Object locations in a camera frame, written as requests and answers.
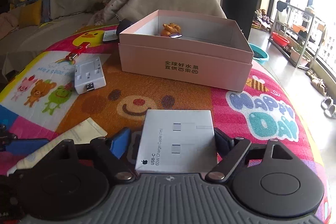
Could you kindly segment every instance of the orange figurine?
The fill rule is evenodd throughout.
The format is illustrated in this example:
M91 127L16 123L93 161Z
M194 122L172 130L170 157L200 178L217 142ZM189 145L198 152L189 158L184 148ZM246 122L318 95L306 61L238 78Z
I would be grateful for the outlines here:
M169 37L173 33L181 34L181 27L175 23L163 24L163 28L160 34L162 37Z

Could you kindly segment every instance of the gray ribbed surface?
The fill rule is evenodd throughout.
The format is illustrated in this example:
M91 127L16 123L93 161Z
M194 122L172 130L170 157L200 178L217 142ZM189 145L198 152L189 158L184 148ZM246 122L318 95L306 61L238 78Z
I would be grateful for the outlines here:
M322 224L315 216L295 221L257 217L236 204L224 186L209 184L198 174L171 176L143 174L132 184L116 186L104 204L73 220L27 216L21 224Z

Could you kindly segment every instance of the usb-c charge cable box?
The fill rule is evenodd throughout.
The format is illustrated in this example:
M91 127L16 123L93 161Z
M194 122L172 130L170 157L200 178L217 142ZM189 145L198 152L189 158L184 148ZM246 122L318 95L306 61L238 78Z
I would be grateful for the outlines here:
M209 110L147 110L135 170L207 173L217 164Z

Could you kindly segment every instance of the pink cardboard box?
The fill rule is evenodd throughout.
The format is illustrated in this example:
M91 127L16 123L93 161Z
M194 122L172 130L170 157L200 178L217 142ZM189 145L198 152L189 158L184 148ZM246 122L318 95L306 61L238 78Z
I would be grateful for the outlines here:
M182 38L160 36L170 22ZM234 20L157 10L119 38L126 72L242 92L252 67L253 51Z

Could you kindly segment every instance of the cartoon bee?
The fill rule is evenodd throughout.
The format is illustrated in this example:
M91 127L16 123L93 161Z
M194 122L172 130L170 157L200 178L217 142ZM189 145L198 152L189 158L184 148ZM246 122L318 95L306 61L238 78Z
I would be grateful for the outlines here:
M265 87L265 81L263 79L258 79L258 77L255 75L252 75L252 78L248 78L246 85L255 90L260 90L263 92L269 91L269 89Z

